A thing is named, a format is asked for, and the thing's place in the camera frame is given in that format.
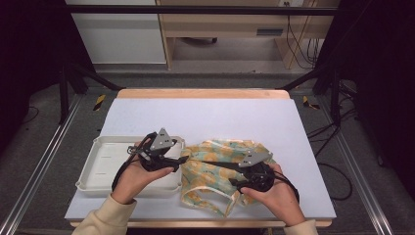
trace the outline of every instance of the human hand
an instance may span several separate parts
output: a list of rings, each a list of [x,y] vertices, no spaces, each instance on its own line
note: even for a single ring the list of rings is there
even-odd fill
[[[131,204],[133,198],[149,183],[162,178],[171,172],[173,172],[173,167],[147,171],[141,166],[138,156],[135,156],[132,163],[122,173],[111,196],[120,204]]]
[[[273,171],[282,173],[282,169],[278,164],[270,164],[269,166]],[[274,186],[267,192],[259,192],[252,188],[242,188],[241,191],[263,203],[289,227],[305,221],[293,189],[278,179],[274,180]]]

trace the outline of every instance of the wrist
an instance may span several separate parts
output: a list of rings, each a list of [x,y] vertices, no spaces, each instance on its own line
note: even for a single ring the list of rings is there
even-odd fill
[[[287,227],[295,226],[305,222],[305,217],[300,206],[292,206],[287,208],[270,208],[271,212],[286,223]]]

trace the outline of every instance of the wooden table edge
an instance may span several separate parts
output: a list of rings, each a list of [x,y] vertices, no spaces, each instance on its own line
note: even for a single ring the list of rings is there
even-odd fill
[[[120,99],[290,99],[287,91],[274,89],[122,89],[116,97]]]
[[[70,225],[76,227],[81,220],[70,220]],[[316,219],[316,227],[328,227],[332,219]],[[128,227],[146,228],[265,228],[284,227],[283,221],[277,220],[130,220]]]

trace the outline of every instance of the white cabinet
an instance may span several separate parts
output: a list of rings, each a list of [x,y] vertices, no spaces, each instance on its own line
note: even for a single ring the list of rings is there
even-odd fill
[[[67,4],[155,5],[154,0],[67,0]],[[157,14],[72,14],[97,64],[165,64]]]

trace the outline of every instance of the person's left hand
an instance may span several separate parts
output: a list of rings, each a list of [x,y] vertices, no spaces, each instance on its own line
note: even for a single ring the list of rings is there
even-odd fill
[[[138,156],[135,156],[133,161],[136,162],[131,163],[122,173],[116,188],[111,194],[113,199],[121,204],[131,204],[133,198],[149,183],[173,172],[173,167],[147,171],[141,166]]]

